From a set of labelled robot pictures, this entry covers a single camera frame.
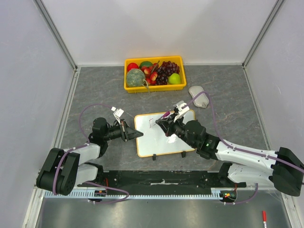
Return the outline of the white marker with magenta cap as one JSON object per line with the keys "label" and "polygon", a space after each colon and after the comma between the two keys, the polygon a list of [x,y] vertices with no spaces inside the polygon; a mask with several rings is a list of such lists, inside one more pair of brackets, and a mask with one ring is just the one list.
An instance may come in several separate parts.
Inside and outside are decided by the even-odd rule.
{"label": "white marker with magenta cap", "polygon": [[170,115],[170,111],[166,111],[162,114],[158,119],[155,120],[155,122],[152,124],[153,126],[156,125],[160,120],[163,120],[164,118],[168,117]]}

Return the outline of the yellow framed whiteboard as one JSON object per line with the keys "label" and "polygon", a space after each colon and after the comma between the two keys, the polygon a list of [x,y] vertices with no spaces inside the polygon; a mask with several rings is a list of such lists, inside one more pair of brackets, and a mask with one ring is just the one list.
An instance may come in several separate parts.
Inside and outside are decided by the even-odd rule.
{"label": "yellow framed whiteboard", "polygon": [[134,118],[135,129],[143,136],[136,138],[137,155],[141,158],[194,151],[176,135],[165,136],[155,123],[165,113],[139,114]]}

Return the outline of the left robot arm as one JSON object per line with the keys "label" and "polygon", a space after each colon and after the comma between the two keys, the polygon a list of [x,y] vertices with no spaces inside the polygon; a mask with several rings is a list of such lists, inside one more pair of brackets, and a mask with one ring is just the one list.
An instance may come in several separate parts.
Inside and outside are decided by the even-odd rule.
{"label": "left robot arm", "polygon": [[142,136],[142,132],[129,127],[123,119],[110,125],[105,118],[96,118],[88,142],[70,149],[52,148],[49,151],[36,179],[36,186],[54,195],[65,196],[75,185],[86,181],[99,187],[104,182],[104,175],[89,161],[102,157],[111,140],[127,142]]}

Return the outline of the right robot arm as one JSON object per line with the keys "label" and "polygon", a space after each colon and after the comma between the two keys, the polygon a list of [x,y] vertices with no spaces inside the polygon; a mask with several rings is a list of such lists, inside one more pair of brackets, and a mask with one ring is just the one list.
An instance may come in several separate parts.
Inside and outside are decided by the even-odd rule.
{"label": "right robot arm", "polygon": [[155,122],[167,137],[176,135],[204,159],[223,161],[218,183],[228,187],[233,183],[257,183],[275,187],[278,191],[298,197],[304,180],[304,164],[288,148],[277,151],[239,146],[206,132],[197,120],[183,123],[174,116]]}

